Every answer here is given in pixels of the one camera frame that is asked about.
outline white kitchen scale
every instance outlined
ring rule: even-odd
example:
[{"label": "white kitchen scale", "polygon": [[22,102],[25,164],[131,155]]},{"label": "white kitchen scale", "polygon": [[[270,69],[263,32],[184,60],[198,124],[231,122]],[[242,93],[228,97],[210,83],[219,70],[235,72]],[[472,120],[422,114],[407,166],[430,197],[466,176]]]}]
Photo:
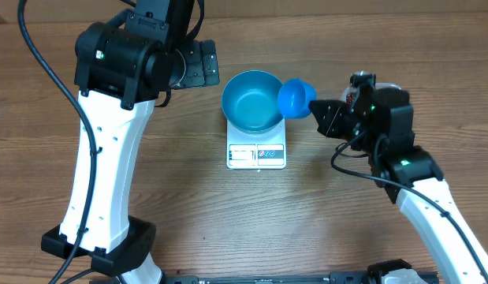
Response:
[{"label": "white kitchen scale", "polygon": [[286,164],[285,119],[270,131],[248,134],[228,121],[226,165],[231,170],[281,170]]}]

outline wooden table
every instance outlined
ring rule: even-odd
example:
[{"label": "wooden table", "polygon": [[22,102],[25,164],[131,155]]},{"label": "wooden table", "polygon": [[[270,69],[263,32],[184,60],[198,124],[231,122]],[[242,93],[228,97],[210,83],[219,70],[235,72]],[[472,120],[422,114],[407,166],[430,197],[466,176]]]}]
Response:
[{"label": "wooden table", "polygon": [[[73,92],[74,43],[88,25],[29,25]],[[338,98],[361,69],[408,89],[417,143],[488,251],[488,13],[208,20],[199,38],[217,43],[221,84],[174,92],[153,114],[130,196],[130,214],[158,228],[152,254],[167,274],[313,275],[397,258],[436,269],[382,189],[330,168],[340,141],[317,134],[313,118],[288,122],[285,170],[226,169],[220,96],[248,69],[301,77],[320,98]],[[45,283],[61,265],[40,238],[65,214],[78,124],[17,26],[0,25],[0,283]],[[369,170],[364,159],[339,163]],[[88,265],[76,260],[66,276]]]}]

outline wooden tabletop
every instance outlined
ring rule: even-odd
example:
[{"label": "wooden tabletop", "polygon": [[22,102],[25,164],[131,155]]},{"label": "wooden tabletop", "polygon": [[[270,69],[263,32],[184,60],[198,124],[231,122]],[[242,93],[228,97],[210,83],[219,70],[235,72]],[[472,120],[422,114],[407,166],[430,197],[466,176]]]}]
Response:
[{"label": "wooden tabletop", "polygon": [[[28,26],[73,92],[74,44],[89,24]],[[152,255],[167,274],[318,275],[398,258],[437,269],[382,189],[330,168],[340,141],[313,118],[287,122],[285,170],[226,169],[221,93],[249,69],[301,77],[320,98],[339,98],[361,69],[408,89],[416,142],[488,252],[488,13],[208,20],[199,39],[217,44],[221,84],[174,92],[155,111],[130,196],[130,214],[157,226]],[[61,265],[40,238],[68,206],[78,132],[17,26],[0,24],[0,283],[46,283]],[[339,163],[369,171],[365,159]],[[88,267],[76,260],[66,276]]]}]

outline blue object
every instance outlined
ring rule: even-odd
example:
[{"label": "blue object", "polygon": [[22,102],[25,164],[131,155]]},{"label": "blue object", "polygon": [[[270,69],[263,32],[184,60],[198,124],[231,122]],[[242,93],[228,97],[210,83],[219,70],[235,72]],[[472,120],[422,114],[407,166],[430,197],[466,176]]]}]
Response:
[{"label": "blue object", "polygon": [[282,82],[259,70],[236,75],[222,92],[222,111],[236,128],[251,134],[265,133],[282,121],[277,97]]},{"label": "blue object", "polygon": [[278,109],[284,118],[305,118],[311,113],[308,104],[315,98],[315,89],[309,83],[291,79],[278,93]]}]

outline wall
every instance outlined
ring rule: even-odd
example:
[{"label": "wall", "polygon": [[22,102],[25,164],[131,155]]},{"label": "wall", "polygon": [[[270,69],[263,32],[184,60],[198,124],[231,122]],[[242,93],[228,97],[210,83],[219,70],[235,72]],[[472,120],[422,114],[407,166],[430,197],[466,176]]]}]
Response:
[{"label": "wall", "polygon": [[[16,22],[17,0],[0,0],[0,21]],[[31,0],[29,22],[103,21],[126,7],[118,0]],[[488,0],[205,0],[207,17],[488,11]],[[198,17],[199,11],[193,13]]]}]

